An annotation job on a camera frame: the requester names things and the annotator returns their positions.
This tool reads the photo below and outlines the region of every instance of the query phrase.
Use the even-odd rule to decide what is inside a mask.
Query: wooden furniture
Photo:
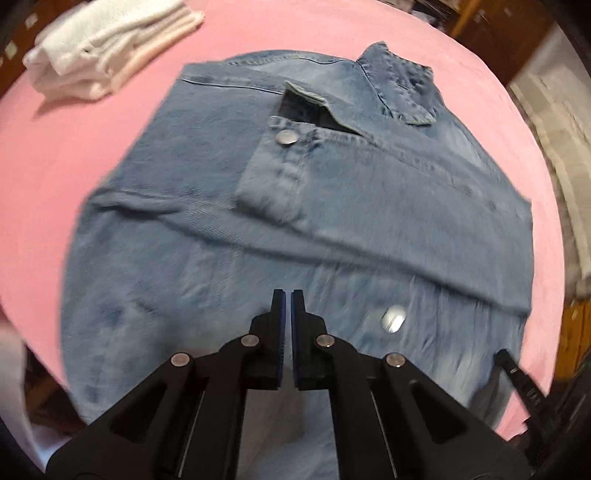
[[[66,435],[86,425],[76,413],[64,389],[29,350],[24,382],[25,406],[31,423],[45,425]]]
[[[0,97],[25,71],[22,58],[33,48],[35,37],[59,15],[81,0],[22,0],[2,24],[0,36]]]
[[[538,0],[465,0],[452,36],[507,85],[554,24]]]
[[[591,348],[591,301],[580,301],[564,308],[554,379],[574,377],[583,356]]]

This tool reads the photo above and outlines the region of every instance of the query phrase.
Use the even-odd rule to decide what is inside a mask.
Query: pink bed
[[[507,92],[471,52],[376,0],[191,1],[204,25],[98,103],[45,104],[20,78],[0,100],[0,299],[31,349],[67,383],[60,358],[64,258],[85,196],[122,158],[184,63],[270,48],[357,58],[370,43],[429,65],[447,106],[467,125],[534,217],[533,310],[521,364],[548,390],[563,307],[563,249],[556,201],[542,155]],[[525,419],[513,396],[503,437]]]

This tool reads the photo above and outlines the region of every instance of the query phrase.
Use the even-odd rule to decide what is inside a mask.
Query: metal snap button
[[[382,317],[382,328],[388,333],[400,330],[406,319],[406,310],[400,305],[392,305]]]
[[[275,135],[275,140],[281,145],[293,145],[298,141],[300,136],[293,130],[281,130]]]

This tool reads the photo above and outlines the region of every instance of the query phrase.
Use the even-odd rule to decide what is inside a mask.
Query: folded towel
[[[182,0],[95,0],[39,33],[23,63],[47,99],[97,100],[116,92],[203,20],[202,12]]]

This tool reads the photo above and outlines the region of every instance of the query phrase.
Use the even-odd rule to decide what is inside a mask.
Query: denim jacket
[[[330,333],[403,353],[494,425],[510,387],[492,355],[519,355],[531,230],[530,204],[431,69],[384,43],[357,61],[188,64],[80,217],[61,311],[72,397],[93,420],[174,352],[245,333],[274,288],[301,288]],[[322,393],[251,398],[241,475],[336,477]]]

